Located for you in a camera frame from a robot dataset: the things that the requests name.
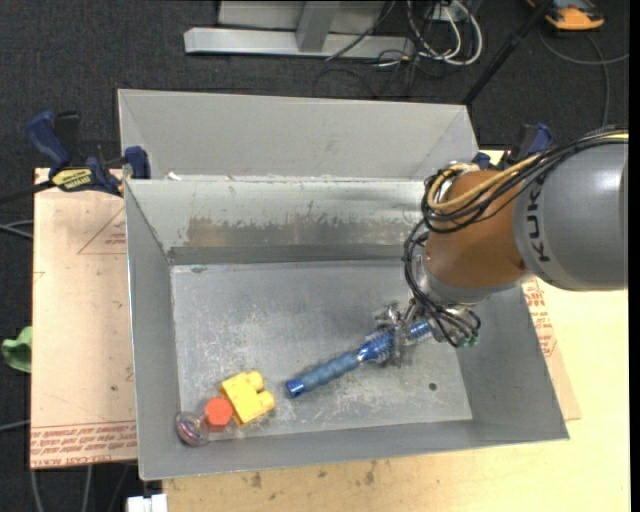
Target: black cable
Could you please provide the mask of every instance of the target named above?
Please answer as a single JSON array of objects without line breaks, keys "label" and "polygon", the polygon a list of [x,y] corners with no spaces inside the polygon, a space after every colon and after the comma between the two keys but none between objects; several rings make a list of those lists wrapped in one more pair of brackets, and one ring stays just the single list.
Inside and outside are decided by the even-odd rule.
[{"label": "black cable", "polygon": [[[626,133],[626,131],[624,129],[618,129],[618,128],[613,128],[613,129],[604,130],[604,131],[601,130],[597,134],[586,135],[583,138],[579,139],[578,141],[567,144],[565,146],[547,150],[546,152],[538,155],[538,157],[526,168],[521,169],[520,172],[518,172],[518,174],[510,177],[504,183],[501,183],[495,190],[489,193],[485,199],[480,201],[478,201],[477,199],[475,201],[472,200],[470,202],[467,202],[465,205],[448,213],[444,213],[441,210],[430,208],[426,204],[426,195],[431,188],[433,179],[435,178],[430,178],[428,180],[425,180],[425,197],[423,197],[423,200],[421,203],[425,225],[434,232],[453,233],[461,229],[464,229],[466,226],[469,226],[477,222],[482,222],[490,217],[493,217],[500,210],[502,210],[506,206],[506,204],[511,202],[515,198],[515,196],[514,198],[511,198],[509,201],[507,201],[504,205],[501,205],[501,207],[495,212],[492,212],[490,215],[480,218],[481,215],[486,211],[486,209],[496,199],[506,194],[508,191],[512,190],[515,186],[528,181],[526,185],[524,185],[521,188],[521,191],[518,192],[518,194],[521,193],[522,190],[524,190],[535,179],[538,179],[539,177],[541,177],[543,174],[547,172],[553,171],[564,160],[566,160],[570,156],[580,151],[584,151],[591,147],[596,147],[603,144],[626,143],[627,141],[624,139],[611,138],[612,135],[617,135],[620,133]],[[467,216],[470,216],[470,217],[460,223],[455,224],[453,227],[434,227],[433,226],[434,222],[436,223],[453,222],[458,219],[461,219],[462,217],[467,217]]]},{"label": "black cable", "polygon": [[31,185],[27,188],[9,192],[8,194],[0,196],[0,204],[10,203],[11,201],[15,201],[16,199],[20,199],[21,197],[30,196],[52,187],[55,187],[53,183],[51,183],[50,181],[45,181],[43,183],[38,183],[37,185]]}]

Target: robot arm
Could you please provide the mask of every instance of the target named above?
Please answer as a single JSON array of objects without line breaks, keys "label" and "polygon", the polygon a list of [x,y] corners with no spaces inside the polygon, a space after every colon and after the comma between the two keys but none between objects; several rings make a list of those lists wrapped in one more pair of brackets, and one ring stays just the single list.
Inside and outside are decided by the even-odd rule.
[{"label": "robot arm", "polygon": [[[625,134],[588,135],[504,170],[463,164],[429,178],[424,233],[414,229],[405,254],[407,281],[425,315],[453,310],[464,317],[468,307],[532,276],[569,290],[623,288]],[[449,342],[460,335],[446,332],[441,338]]]}]

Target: cardboard sheet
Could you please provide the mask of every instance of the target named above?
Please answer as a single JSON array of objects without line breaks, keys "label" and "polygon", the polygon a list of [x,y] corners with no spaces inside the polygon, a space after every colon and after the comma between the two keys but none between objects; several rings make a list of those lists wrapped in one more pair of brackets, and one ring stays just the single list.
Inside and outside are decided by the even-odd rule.
[{"label": "cardboard sheet", "polygon": [[30,466],[133,460],[123,200],[41,192],[34,235]]}]

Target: orange object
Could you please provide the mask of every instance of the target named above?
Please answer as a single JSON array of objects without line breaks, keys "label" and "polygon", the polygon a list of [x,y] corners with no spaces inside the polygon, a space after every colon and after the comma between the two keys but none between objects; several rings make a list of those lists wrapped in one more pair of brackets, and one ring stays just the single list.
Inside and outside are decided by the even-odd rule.
[{"label": "orange object", "polygon": [[231,421],[233,407],[224,398],[212,398],[204,407],[204,415],[211,432],[222,432]]}]

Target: blue clamp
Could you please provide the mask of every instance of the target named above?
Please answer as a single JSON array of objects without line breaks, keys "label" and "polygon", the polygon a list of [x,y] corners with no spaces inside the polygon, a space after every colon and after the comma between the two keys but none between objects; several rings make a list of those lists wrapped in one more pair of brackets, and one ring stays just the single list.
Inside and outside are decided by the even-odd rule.
[{"label": "blue clamp", "polygon": [[[113,176],[107,165],[103,165],[96,157],[89,157],[84,166],[71,167],[72,155],[56,135],[54,115],[45,111],[35,116],[26,128],[27,136],[36,149],[53,160],[54,166],[49,170],[49,181],[65,192],[94,190],[107,194],[122,195],[122,181]],[[136,179],[149,179],[151,168],[144,150],[140,146],[132,146],[125,150],[124,157],[109,163],[128,163],[132,176]]]}]

